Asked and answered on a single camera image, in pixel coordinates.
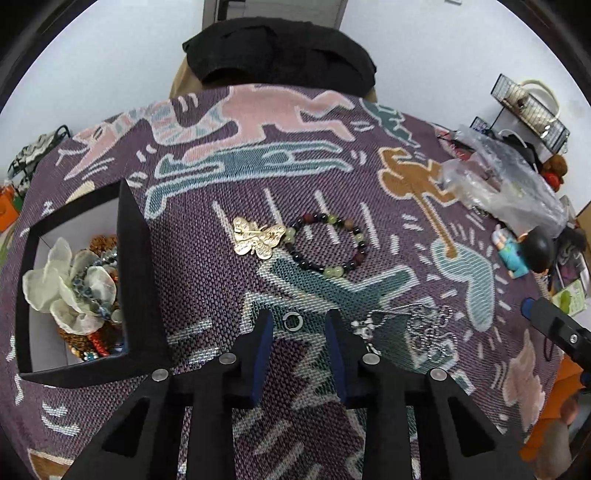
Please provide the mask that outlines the cream handbag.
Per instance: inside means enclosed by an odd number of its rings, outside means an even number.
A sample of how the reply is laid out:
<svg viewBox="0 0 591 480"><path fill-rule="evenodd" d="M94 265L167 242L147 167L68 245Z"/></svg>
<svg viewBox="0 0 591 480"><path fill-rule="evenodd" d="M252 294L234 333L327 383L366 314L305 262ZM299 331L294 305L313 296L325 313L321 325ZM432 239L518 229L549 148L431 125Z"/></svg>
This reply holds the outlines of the cream handbag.
<svg viewBox="0 0 591 480"><path fill-rule="evenodd" d="M550 96L555 109L551 110L531 91L531 87L539 87ZM560 103L552 91L544 82L537 79L527 79L516 83L508 91L506 97L510 106L518 113L521 120L524 120L540 136L546 135L552 126L559 120Z"/></svg>

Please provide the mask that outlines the black haired cartoon figurine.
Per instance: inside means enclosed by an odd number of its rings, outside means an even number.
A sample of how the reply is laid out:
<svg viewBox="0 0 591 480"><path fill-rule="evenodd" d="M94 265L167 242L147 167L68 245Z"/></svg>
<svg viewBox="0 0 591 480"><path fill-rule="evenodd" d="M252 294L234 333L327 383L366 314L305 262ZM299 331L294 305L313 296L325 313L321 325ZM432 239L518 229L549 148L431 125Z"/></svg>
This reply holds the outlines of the black haired cartoon figurine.
<svg viewBox="0 0 591 480"><path fill-rule="evenodd" d="M512 279L530 272L543 274L553 264L554 241L540 227L515 237L509 229L497 225L491 240Z"/></svg>

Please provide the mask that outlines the grey door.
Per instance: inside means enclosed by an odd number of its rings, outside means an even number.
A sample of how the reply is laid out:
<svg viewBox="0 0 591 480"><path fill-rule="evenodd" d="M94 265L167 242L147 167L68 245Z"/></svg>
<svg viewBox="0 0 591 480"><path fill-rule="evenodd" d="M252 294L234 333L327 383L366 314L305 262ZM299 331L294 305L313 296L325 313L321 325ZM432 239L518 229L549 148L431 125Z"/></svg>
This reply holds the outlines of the grey door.
<svg viewBox="0 0 591 480"><path fill-rule="evenodd" d="M269 17L339 28L347 4L342 0L206 0L201 27L228 19Z"/></svg>

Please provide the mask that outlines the patterned purple woven tablecloth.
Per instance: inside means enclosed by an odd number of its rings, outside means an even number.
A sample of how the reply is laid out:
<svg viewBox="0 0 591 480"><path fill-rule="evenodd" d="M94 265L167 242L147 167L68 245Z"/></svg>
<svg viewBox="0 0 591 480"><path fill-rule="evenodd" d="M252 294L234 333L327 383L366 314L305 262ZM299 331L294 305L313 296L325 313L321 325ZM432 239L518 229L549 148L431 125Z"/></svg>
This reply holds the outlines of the patterned purple woven tablecloth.
<svg viewBox="0 0 591 480"><path fill-rule="evenodd" d="M30 228L63 205L125 180L151 233L160 315L176 372L228 351L260 310L274 340L263 398L233 415L242 479L358 479L366 416L345 409L324 317L351 326L372 310L448 305L458 359L447 370L504 434L524 443L559 358L521 316L538 294L510 278L492 219L436 184L440 131L334 93L232 87L114 116L40 163L1 273L1 424L26 472L58 479L137 379L61 389L21 378L15 307ZM232 220L293 223L325 213L356 223L367 259L342 279L307 272L283 249L239 256Z"/></svg>

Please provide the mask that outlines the white fabric flower clip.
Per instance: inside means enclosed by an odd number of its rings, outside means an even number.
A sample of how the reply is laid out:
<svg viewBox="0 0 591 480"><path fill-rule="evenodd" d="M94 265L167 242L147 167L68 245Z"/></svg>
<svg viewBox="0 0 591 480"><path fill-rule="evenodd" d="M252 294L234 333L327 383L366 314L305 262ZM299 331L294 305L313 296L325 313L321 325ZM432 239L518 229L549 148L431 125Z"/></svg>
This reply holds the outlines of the white fabric flower clip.
<svg viewBox="0 0 591 480"><path fill-rule="evenodd" d="M23 275L24 298L35 311L51 315L65 333L88 336L107 323L123 322L118 269L115 237L97 236L78 251L60 237L44 266Z"/></svg>

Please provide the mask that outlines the orange box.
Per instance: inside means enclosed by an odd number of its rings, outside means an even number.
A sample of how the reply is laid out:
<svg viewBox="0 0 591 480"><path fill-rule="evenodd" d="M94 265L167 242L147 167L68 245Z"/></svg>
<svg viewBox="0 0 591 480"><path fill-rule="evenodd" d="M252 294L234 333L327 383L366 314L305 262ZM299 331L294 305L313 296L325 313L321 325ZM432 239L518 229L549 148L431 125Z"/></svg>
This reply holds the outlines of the orange box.
<svg viewBox="0 0 591 480"><path fill-rule="evenodd" d="M19 217L14 204L15 192L12 187L3 186L0 194L0 232L6 231Z"/></svg>

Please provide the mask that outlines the green white carton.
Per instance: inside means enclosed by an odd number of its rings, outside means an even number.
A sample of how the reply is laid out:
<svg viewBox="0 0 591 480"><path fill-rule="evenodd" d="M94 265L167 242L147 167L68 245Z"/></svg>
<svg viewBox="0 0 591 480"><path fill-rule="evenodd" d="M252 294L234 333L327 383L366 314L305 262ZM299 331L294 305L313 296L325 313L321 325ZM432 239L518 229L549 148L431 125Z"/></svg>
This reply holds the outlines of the green white carton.
<svg viewBox="0 0 591 480"><path fill-rule="evenodd" d="M552 303L571 317L587 309L586 292L580 279L563 288L552 297Z"/></svg>

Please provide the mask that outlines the silver chain hoop jewelry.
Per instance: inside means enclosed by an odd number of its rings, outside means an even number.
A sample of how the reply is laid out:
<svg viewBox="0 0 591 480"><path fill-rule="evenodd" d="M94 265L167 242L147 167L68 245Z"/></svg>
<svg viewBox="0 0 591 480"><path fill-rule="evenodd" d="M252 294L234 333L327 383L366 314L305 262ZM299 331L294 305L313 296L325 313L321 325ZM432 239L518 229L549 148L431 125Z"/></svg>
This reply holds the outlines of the silver chain hoop jewelry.
<svg viewBox="0 0 591 480"><path fill-rule="evenodd" d="M448 305L413 303L392 310L372 310L353 320L370 353L404 369L425 371L453 365L458 359L457 336L450 327L453 310Z"/></svg>

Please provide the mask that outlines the gold butterfly hair clip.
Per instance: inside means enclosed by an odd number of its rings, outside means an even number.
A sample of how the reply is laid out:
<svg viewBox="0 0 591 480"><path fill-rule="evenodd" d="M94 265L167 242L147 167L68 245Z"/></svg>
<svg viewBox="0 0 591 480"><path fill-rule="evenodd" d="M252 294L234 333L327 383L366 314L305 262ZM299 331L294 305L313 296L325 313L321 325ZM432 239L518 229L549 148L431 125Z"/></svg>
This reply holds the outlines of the gold butterfly hair clip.
<svg viewBox="0 0 591 480"><path fill-rule="evenodd" d="M256 222L242 217L232 220L232 229L235 253L239 256L256 255L260 260L269 260L273 257L273 249L280 244L287 231L287 228L280 224L259 226Z"/></svg>

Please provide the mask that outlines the clear plastic bag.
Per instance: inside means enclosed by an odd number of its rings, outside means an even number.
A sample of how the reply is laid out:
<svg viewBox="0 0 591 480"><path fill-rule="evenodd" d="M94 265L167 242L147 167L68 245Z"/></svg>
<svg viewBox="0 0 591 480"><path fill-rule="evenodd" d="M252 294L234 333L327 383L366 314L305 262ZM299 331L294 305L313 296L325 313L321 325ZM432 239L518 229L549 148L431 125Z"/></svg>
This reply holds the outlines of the clear plastic bag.
<svg viewBox="0 0 591 480"><path fill-rule="evenodd" d="M554 191L512 146L462 125L452 139L472 150L441 165L440 182L466 207L503 222L516 236L540 228L552 238L568 215Z"/></svg>

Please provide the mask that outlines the black square jewelry box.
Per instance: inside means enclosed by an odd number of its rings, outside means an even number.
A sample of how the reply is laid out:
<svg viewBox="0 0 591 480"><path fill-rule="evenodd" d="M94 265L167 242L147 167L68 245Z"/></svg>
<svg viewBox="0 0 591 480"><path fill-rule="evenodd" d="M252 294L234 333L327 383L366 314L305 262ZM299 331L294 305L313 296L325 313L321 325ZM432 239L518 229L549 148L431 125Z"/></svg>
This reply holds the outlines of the black square jewelry box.
<svg viewBox="0 0 591 480"><path fill-rule="evenodd" d="M171 365L152 267L150 232L125 180L85 194L34 224L21 261L41 267L59 238L73 250L99 234L114 233L120 254L118 301L123 348L89 362L69 353L50 315L35 311L19 292L15 307L16 359L22 379L61 388L82 388L145 375Z"/></svg>

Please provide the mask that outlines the black shoe rack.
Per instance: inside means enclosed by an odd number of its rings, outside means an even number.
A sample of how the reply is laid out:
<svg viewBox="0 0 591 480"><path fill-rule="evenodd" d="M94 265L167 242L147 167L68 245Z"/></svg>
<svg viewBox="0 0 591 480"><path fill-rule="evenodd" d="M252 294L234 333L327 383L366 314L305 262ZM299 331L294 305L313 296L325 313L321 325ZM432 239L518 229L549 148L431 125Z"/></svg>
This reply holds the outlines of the black shoe rack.
<svg viewBox="0 0 591 480"><path fill-rule="evenodd" d="M66 125L61 125L49 133L41 134L34 142L23 147L10 163L7 171L8 179L12 180L19 175L31 178L42 158L65 138L70 137L71 133Z"/></svg>

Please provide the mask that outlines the brown plush toy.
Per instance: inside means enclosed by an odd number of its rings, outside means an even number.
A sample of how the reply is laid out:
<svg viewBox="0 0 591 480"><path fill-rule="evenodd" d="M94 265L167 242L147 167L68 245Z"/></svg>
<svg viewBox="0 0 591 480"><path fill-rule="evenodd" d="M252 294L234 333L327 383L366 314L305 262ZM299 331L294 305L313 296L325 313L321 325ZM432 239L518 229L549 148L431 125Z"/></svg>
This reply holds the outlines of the brown plush toy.
<svg viewBox="0 0 591 480"><path fill-rule="evenodd" d="M541 175L554 192L558 192L564 184L564 177L568 173L568 165L562 155L551 156L542 166Z"/></svg>

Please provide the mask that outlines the black jacket on chair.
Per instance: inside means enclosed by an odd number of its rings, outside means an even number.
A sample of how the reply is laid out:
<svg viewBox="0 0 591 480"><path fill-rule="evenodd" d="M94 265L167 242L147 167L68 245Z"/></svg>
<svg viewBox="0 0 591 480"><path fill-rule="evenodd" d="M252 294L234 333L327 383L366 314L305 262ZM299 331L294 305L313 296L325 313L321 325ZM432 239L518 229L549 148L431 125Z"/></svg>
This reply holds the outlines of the black jacket on chair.
<svg viewBox="0 0 591 480"><path fill-rule="evenodd" d="M217 68L259 68L275 59L339 55L363 70L361 93L353 96L377 100L377 66L370 54L334 28L280 18L238 18L208 26L185 41L182 49L200 79Z"/></svg>

